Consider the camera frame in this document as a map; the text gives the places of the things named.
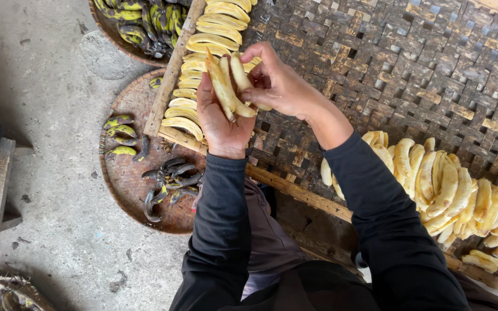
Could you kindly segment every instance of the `person's left hand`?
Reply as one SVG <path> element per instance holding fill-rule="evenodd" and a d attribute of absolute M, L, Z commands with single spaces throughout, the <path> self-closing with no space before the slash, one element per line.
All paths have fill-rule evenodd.
<path fill-rule="evenodd" d="M 226 159 L 245 158 L 245 148 L 251 138 L 255 117 L 236 115 L 236 122 L 230 122 L 212 90 L 212 82 L 207 73 L 203 73 L 197 88 L 197 115 L 209 144 L 210 154 Z"/>

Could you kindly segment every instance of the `black long sleeve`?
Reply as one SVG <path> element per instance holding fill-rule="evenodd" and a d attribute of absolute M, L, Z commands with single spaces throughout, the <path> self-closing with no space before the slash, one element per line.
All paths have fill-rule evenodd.
<path fill-rule="evenodd" d="M 244 195 L 248 159 L 207 154 L 204 191 L 184 256 L 184 281 L 170 310 L 235 306 L 248 278 L 251 228 Z"/>
<path fill-rule="evenodd" d="M 355 131 L 324 156 L 353 212 L 378 305 L 384 310 L 469 310 L 415 203 L 360 135 Z"/>

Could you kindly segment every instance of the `person's right hand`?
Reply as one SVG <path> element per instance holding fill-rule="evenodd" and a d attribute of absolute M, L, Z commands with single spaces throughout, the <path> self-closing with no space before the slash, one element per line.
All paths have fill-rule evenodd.
<path fill-rule="evenodd" d="M 249 73 L 254 88 L 241 94 L 242 101 L 261 103 L 305 120 L 326 150 L 349 139 L 354 130 L 349 120 L 328 98 L 284 64 L 270 43 L 249 46 L 241 61 L 250 62 L 255 56 L 262 61 Z"/>

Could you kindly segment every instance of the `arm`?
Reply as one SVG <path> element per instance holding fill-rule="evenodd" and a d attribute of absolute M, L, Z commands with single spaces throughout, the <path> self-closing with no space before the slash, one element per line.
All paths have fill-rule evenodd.
<path fill-rule="evenodd" d="M 255 86 L 244 100 L 263 103 L 312 127 L 340 183 L 352 224 L 370 266 L 373 291 L 383 309 L 468 310 L 443 254 L 422 226 L 416 205 L 327 98 L 280 61 L 272 46 L 250 46 L 242 56 L 262 62 L 251 72 Z"/>
<path fill-rule="evenodd" d="M 235 306 L 248 278 L 251 228 L 244 195 L 245 146 L 254 118 L 233 124 L 211 94 L 206 73 L 197 89 L 197 114 L 209 143 L 204 187 L 184 256 L 184 280 L 170 310 Z"/>

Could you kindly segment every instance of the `person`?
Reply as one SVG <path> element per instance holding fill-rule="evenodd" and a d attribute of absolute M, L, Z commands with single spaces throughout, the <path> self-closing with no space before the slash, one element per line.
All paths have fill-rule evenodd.
<path fill-rule="evenodd" d="M 250 72 L 255 88 L 241 100 L 311 126 L 353 212 L 372 289 L 341 265 L 309 260 L 268 215 L 265 197 L 245 175 L 255 118 L 229 122 L 203 73 L 197 114 L 209 144 L 204 187 L 170 310 L 498 310 L 498 297 L 449 272 L 415 203 L 343 113 L 269 43 L 250 46 L 241 60 L 255 56 L 262 59 Z"/>

